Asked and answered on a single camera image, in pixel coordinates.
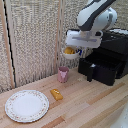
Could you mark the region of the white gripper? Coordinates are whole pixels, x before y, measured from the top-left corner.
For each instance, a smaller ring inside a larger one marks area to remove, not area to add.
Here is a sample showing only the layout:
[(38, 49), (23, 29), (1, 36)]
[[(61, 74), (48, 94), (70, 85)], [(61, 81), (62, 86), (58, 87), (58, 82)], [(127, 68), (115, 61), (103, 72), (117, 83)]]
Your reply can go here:
[[(101, 31), (76, 31), (68, 30), (65, 43), (67, 45), (81, 47), (99, 47), (102, 40)], [(81, 56), (82, 49), (78, 48), (77, 53)]]

